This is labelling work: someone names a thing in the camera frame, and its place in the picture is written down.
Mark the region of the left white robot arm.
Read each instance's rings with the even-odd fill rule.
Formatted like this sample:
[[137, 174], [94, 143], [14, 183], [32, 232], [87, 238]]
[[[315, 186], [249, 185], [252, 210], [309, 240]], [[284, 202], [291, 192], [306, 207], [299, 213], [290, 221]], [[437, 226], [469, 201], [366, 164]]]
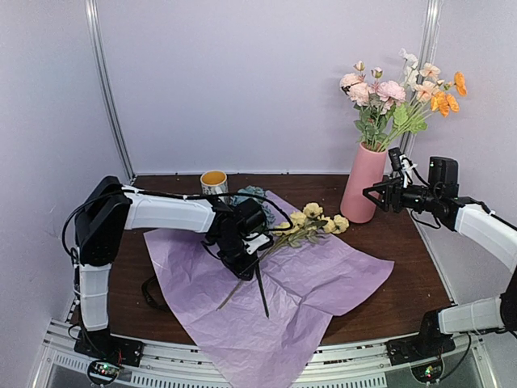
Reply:
[[78, 291], [84, 344], [99, 359], [116, 352], [116, 341], [105, 329], [108, 281], [126, 230], [168, 229], [195, 232], [238, 279], [251, 280], [258, 253], [272, 244], [260, 203], [248, 198], [227, 205], [220, 195], [180, 196], [124, 186], [117, 177], [104, 177], [74, 217], [78, 253]]

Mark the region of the yellow rose bunch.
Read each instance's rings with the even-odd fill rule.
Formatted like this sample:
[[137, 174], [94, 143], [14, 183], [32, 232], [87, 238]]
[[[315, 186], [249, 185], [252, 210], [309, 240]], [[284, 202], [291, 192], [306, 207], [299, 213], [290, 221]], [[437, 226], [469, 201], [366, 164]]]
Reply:
[[271, 247], [268, 247], [264, 253], [258, 257], [258, 262], [253, 269], [253, 274], [258, 281], [259, 292], [263, 301], [263, 308], [267, 317], [269, 310], [266, 301], [266, 295], [263, 288], [262, 277], [260, 272], [260, 264], [279, 251], [292, 248], [300, 250], [305, 243], [319, 245], [322, 239], [326, 239], [331, 234], [342, 234], [349, 227], [349, 220], [342, 215], [334, 215], [328, 217], [323, 214], [323, 208], [317, 202], [310, 202], [305, 205], [301, 211], [291, 213], [289, 220], [293, 227], [289, 227], [289, 223], [284, 221], [275, 229], [274, 232], [277, 239]]

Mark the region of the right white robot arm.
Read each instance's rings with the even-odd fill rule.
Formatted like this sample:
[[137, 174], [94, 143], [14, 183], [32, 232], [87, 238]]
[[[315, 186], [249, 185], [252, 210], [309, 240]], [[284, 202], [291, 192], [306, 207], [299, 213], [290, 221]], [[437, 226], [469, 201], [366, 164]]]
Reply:
[[400, 178], [376, 183], [363, 195], [384, 211], [428, 212], [442, 226], [484, 248], [511, 273], [506, 291], [497, 297], [436, 310], [424, 315], [414, 350], [432, 356], [445, 338], [461, 332], [516, 330], [516, 228], [490, 211], [483, 202], [458, 196], [459, 185], [404, 184]]

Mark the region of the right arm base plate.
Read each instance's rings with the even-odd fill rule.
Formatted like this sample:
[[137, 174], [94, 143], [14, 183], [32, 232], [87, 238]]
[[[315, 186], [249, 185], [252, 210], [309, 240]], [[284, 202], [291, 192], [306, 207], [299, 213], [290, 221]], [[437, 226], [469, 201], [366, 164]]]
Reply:
[[391, 339], [385, 345], [392, 366], [438, 357], [456, 349], [452, 335], [440, 335], [438, 338], [428, 339], [424, 335], [417, 334]]

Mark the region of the purple tissue paper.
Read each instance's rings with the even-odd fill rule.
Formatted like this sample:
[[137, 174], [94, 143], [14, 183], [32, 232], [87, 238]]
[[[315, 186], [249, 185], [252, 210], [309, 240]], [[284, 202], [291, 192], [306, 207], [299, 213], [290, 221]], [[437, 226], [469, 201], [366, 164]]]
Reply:
[[206, 355], [247, 355], [300, 346], [313, 352], [335, 316], [371, 297], [393, 262], [377, 259], [332, 236], [319, 245], [279, 251], [260, 265], [270, 318], [257, 280], [239, 283], [201, 246], [199, 234], [154, 230], [145, 242], [163, 297]]

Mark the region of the blue hydrangea flower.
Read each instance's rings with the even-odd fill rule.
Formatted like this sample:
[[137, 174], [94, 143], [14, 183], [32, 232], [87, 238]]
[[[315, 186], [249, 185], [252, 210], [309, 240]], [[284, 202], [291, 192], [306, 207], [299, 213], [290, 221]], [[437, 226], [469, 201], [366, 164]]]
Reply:
[[[262, 196], [259, 196], [259, 195], [251, 196], [250, 198], [255, 200], [257, 202], [257, 204], [260, 205], [260, 209], [263, 214], [263, 221], [259, 226], [256, 227], [256, 231], [259, 234], [265, 234], [267, 237], [269, 237], [269, 234], [267, 232], [269, 212], [267, 210], [267, 206], [264, 204], [265, 198]], [[272, 247], [272, 244], [273, 244], [273, 242], [270, 242], [269, 244], [266, 244], [266, 247], [259, 248], [259, 250], [262, 251], [263, 253], [258, 254], [258, 258], [256, 260], [255, 267], [254, 267], [255, 278], [258, 282], [258, 288], [259, 288], [259, 292], [260, 292], [260, 295], [262, 298], [263, 309], [264, 309], [264, 312], [265, 312], [265, 315], [267, 318], [270, 318], [270, 313], [269, 313], [269, 309], [268, 309], [268, 305], [267, 305], [266, 293], [263, 288], [263, 279], [262, 279], [260, 263], [261, 263], [262, 259], [264, 259], [266, 257], [268, 250]]]

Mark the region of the peach rose stem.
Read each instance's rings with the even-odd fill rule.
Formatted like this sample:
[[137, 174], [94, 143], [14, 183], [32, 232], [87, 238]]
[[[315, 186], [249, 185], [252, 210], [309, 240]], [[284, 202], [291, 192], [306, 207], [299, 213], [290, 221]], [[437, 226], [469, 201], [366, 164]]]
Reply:
[[339, 87], [353, 103], [354, 109], [359, 111], [359, 119], [355, 121], [355, 126], [362, 133], [361, 141], [366, 148], [373, 150], [376, 140], [376, 118], [370, 97], [370, 87], [365, 82], [366, 66], [362, 61], [357, 61], [353, 68], [354, 73], [342, 76]]

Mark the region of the pink and yellow roses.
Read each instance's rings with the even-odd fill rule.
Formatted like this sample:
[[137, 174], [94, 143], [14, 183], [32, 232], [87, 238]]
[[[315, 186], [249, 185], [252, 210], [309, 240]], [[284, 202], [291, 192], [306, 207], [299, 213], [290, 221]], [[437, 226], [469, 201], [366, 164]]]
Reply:
[[371, 70], [373, 83], [367, 85], [368, 103], [360, 111], [366, 148], [382, 152], [396, 138], [395, 111], [406, 101], [406, 89], [393, 80], [382, 81], [383, 70]]

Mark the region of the black printed ribbon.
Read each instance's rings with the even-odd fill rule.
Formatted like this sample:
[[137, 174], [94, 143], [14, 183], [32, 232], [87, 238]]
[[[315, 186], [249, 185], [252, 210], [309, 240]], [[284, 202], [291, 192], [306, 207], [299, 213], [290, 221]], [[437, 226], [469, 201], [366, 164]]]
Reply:
[[160, 310], [165, 313], [170, 313], [171, 310], [169, 306], [166, 303], [159, 304], [157, 300], [152, 296], [152, 294], [149, 291], [149, 287], [153, 284], [158, 284], [158, 277], [156, 275], [151, 276], [147, 280], [145, 280], [141, 285], [141, 293], [143, 298], [145, 299], [146, 304], [155, 309]]

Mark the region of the fuzzy green orange flower stem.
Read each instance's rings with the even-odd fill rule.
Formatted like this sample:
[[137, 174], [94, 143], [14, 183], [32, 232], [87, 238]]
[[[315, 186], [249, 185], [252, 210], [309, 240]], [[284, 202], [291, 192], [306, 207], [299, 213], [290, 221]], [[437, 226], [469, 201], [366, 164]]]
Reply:
[[434, 115], [440, 114], [442, 117], [447, 117], [450, 113], [458, 113], [460, 111], [460, 104], [456, 97], [466, 97], [468, 94], [466, 81], [461, 72], [454, 74], [453, 80], [444, 80], [442, 91], [437, 94], [431, 101], [432, 113], [427, 121]]

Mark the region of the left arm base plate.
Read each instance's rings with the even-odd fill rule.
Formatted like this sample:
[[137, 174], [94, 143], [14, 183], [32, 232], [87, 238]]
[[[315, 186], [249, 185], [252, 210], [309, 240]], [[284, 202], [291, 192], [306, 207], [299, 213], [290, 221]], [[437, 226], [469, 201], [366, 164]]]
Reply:
[[138, 367], [144, 350], [140, 340], [113, 336], [109, 331], [80, 331], [74, 351], [115, 365]]

